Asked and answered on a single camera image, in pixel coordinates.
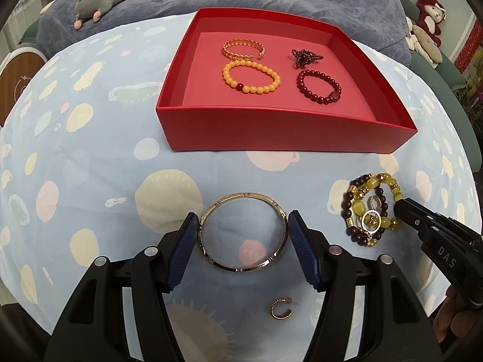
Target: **red and white plush toy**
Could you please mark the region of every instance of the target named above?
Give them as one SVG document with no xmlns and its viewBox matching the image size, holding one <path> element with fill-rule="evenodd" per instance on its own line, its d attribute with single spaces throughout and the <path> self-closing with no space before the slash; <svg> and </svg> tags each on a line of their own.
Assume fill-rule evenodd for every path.
<svg viewBox="0 0 483 362">
<path fill-rule="evenodd" d="M 441 29 L 438 23 L 446 19 L 446 9 L 438 0 L 419 0 L 416 5 L 421 11 L 416 24 L 440 47 L 441 39 L 437 35 L 441 35 Z"/>
</svg>

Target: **plush toy foot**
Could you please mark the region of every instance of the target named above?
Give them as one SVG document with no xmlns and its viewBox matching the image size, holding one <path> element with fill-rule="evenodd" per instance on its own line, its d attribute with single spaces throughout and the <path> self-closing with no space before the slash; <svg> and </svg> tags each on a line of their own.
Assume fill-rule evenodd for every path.
<svg viewBox="0 0 483 362">
<path fill-rule="evenodd" d="M 102 15 L 101 11 L 94 12 L 94 16 L 92 18 L 94 20 L 94 23 L 99 21 L 99 19 L 101 18 L 101 15 Z"/>
</svg>

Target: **pink planet print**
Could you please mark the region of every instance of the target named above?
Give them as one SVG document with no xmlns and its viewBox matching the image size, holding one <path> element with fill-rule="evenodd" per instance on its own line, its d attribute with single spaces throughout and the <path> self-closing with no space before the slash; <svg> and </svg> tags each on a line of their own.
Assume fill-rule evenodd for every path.
<svg viewBox="0 0 483 362">
<path fill-rule="evenodd" d="M 59 189 L 55 182 L 47 181 L 39 190 L 35 199 L 37 216 L 42 222 L 48 222 L 54 216 L 59 202 Z"/>
<path fill-rule="evenodd" d="M 267 255 L 265 247 L 260 241 L 255 239 L 247 239 L 240 246 L 238 258 L 245 266 L 253 265 L 261 262 Z"/>
<path fill-rule="evenodd" d="M 300 160 L 296 151 L 247 151 L 246 154 L 255 166 L 267 171 L 282 171 Z"/>
<path fill-rule="evenodd" d="M 60 113 L 62 114 L 64 112 L 66 112 L 69 109 L 70 106 L 71 106 L 71 104 L 69 102 L 64 103 L 62 105 L 62 107 L 60 108 Z"/>
</svg>

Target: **jewelry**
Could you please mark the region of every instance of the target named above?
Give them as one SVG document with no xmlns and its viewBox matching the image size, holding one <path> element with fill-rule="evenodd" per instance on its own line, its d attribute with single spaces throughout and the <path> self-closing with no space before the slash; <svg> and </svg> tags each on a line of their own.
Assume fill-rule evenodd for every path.
<svg viewBox="0 0 483 362">
<path fill-rule="evenodd" d="M 276 319 L 276 320 L 285 320 L 285 319 L 288 319 L 288 318 L 289 318 L 289 317 L 292 315 L 292 313 L 293 313 L 293 311 L 292 311 L 291 309 L 287 309 L 287 310 L 285 311 L 285 313 L 283 313 L 281 316 L 276 315 L 276 314 L 273 312 L 273 310 L 274 310 L 274 308 L 275 308 L 275 307 L 276 307 L 276 306 L 277 306 L 279 303 L 286 303 L 286 304 L 295 303 L 296 305 L 298 305 L 298 303 L 297 303 L 297 302 L 292 301 L 292 299 L 291 299 L 291 298 L 289 298 L 289 297 L 285 297 L 285 298 L 277 298 L 277 299 L 276 299 L 275 301 L 273 301 L 273 302 L 271 303 L 271 305 L 270 305 L 270 314 L 271 314 L 271 316 L 272 316 L 274 319 Z"/>
<path fill-rule="evenodd" d="M 222 53 L 225 57 L 228 57 L 230 60 L 253 60 L 252 55 L 248 54 L 236 54 L 229 52 L 227 48 L 230 46 L 236 46 L 236 45 L 246 45 L 246 46 L 253 46 L 254 48 L 260 50 L 260 54 L 258 55 L 258 59 L 261 60 L 263 58 L 263 55 L 265 54 L 265 46 L 263 46 L 259 42 L 255 42 L 252 40 L 230 40 L 228 42 L 225 42 L 223 44 L 223 49 Z"/>
<path fill-rule="evenodd" d="M 230 76 L 230 69 L 235 66 L 251 66 L 263 73 L 268 74 L 270 77 L 273 78 L 272 84 L 269 86 L 264 87 L 256 87 L 256 86 L 245 86 L 242 83 L 238 83 L 237 81 L 233 80 Z M 238 91 L 243 91 L 244 94 L 263 94 L 268 93 L 270 91 L 275 91 L 275 89 L 280 85 L 280 76 L 278 76 L 277 72 L 274 72 L 272 69 L 267 68 L 262 64 L 257 64 L 256 62 L 252 62 L 250 60 L 241 60 L 241 61 L 231 61 L 223 67 L 223 80 L 231 86 L 232 88 L 237 89 Z"/>
<path fill-rule="evenodd" d="M 381 183 L 389 185 L 394 195 L 395 202 L 404 198 L 400 192 L 401 189 L 398 186 L 396 179 L 388 173 L 380 173 L 376 176 L 374 176 L 373 173 L 364 174 L 358 179 L 352 180 L 349 189 L 344 193 L 344 200 L 341 203 L 341 216 L 345 219 L 347 234 L 351 236 L 353 242 L 358 243 L 360 246 L 368 246 L 371 248 L 381 239 L 386 228 L 397 230 L 401 225 L 399 219 L 390 219 L 387 217 L 389 205 L 386 203 L 386 197 L 384 196 L 384 190 L 381 188 Z M 381 202 L 381 211 L 378 213 L 379 216 L 373 216 L 370 214 L 370 211 L 366 211 L 366 206 L 362 201 L 364 196 L 369 193 L 369 190 L 371 189 L 375 189 L 376 196 Z M 373 197 L 370 197 L 369 200 L 371 202 L 370 205 L 372 205 Z M 363 227 L 356 227 L 356 224 L 352 219 L 351 207 L 352 211 L 357 216 L 361 217 L 361 226 Z M 364 227 L 365 224 L 379 228 L 376 229 L 376 231 L 370 232 Z"/>
<path fill-rule="evenodd" d="M 232 201 L 232 200 L 236 200 L 236 199 L 241 199 L 243 197 L 249 197 L 249 198 L 252 198 L 252 199 L 261 200 L 261 201 L 264 201 L 267 204 L 270 204 L 270 206 L 275 210 L 275 212 L 278 214 L 278 216 L 282 219 L 283 226 L 285 227 L 285 232 L 284 232 L 284 235 L 283 235 L 283 241 L 282 241 L 281 245 L 279 246 L 279 248 L 269 258 L 267 258 L 264 262 L 262 262 L 262 263 L 260 263 L 258 265 L 255 265 L 255 266 L 252 266 L 252 267 L 242 267 L 242 268 L 227 267 L 225 265 L 222 265 L 222 264 L 216 262 L 207 253 L 207 251 L 206 251 L 206 249 L 205 249 L 205 247 L 203 245 L 203 241 L 201 239 L 201 231 L 203 229 L 203 225 L 206 222 L 207 217 L 216 208 L 218 208 L 221 204 L 227 203 L 228 201 Z M 260 194 L 260 193 L 235 193 L 235 194 L 230 194 L 230 196 L 224 197 L 221 200 L 218 200 L 211 207 L 209 207 L 206 210 L 206 212 L 203 214 L 203 216 L 200 219 L 200 226 L 199 226 L 199 229 L 198 229 L 198 243 L 200 244 L 201 250 L 203 251 L 203 254 L 206 257 L 206 259 L 211 264 L 214 264 L 215 266 L 217 266 L 217 267 L 219 267 L 221 269 L 224 269 L 226 271 L 231 271 L 231 272 L 248 272 L 248 271 L 253 271 L 253 270 L 256 270 L 258 268 L 262 268 L 264 266 L 267 266 L 268 264 L 270 264 L 280 254 L 280 252 L 282 251 L 283 247 L 285 246 L 285 243 L 287 242 L 287 238 L 288 238 L 288 221 L 287 221 L 287 215 L 285 214 L 285 212 L 283 211 L 283 209 L 281 208 L 281 206 L 279 206 L 276 203 L 276 201 L 274 201 L 274 200 L 270 199 L 268 196 L 265 196 L 265 195 Z"/>
<path fill-rule="evenodd" d="M 374 208 L 373 201 L 375 201 L 377 203 L 376 208 Z M 381 199 L 379 198 L 379 196 L 377 194 L 375 194 L 375 195 L 373 195 L 373 196 L 371 196 L 367 199 L 367 207 L 369 209 L 375 209 L 377 212 L 381 212 L 382 211 L 381 205 L 382 205 Z"/>
<path fill-rule="evenodd" d="M 325 98 L 323 96 L 318 96 L 317 94 L 312 93 L 312 91 L 308 90 L 305 86 L 304 78 L 306 76 L 315 76 L 316 78 L 321 78 L 322 80 L 325 80 L 334 88 L 334 91 L 332 91 L 329 96 Z M 301 71 L 297 76 L 296 83 L 297 87 L 300 89 L 300 92 L 304 94 L 306 98 L 310 98 L 310 100 L 313 102 L 328 105 L 329 103 L 337 102 L 341 98 L 342 88 L 339 83 L 337 83 L 330 76 L 327 76 L 319 71 L 309 71 L 308 69 Z"/>
<path fill-rule="evenodd" d="M 295 68 L 305 67 L 305 65 L 312 64 L 314 61 L 322 60 L 323 56 L 310 52 L 307 49 L 295 50 L 292 49 L 292 54 L 295 57 Z"/>
</svg>

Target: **dark red beaded bracelet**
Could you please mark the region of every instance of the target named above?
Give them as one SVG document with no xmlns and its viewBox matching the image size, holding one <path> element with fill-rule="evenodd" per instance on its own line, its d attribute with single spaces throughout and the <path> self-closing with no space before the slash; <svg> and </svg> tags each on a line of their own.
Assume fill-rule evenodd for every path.
<svg viewBox="0 0 483 362">
<path fill-rule="evenodd" d="M 334 91 L 332 91 L 327 97 L 318 96 L 317 94 L 312 93 L 312 91 L 307 89 L 307 87 L 305 86 L 304 78 L 306 76 L 315 76 L 316 78 L 321 78 L 322 80 L 325 80 L 334 88 Z M 341 98 L 342 88 L 339 85 L 339 83 L 337 83 L 330 76 L 327 76 L 326 74 L 321 73 L 319 71 L 308 70 L 308 69 L 301 71 L 297 76 L 296 83 L 297 83 L 297 87 L 300 89 L 300 92 L 304 94 L 306 98 L 310 98 L 310 100 L 313 102 L 317 102 L 320 104 L 323 103 L 324 105 L 328 105 L 329 103 L 337 102 Z"/>
</svg>

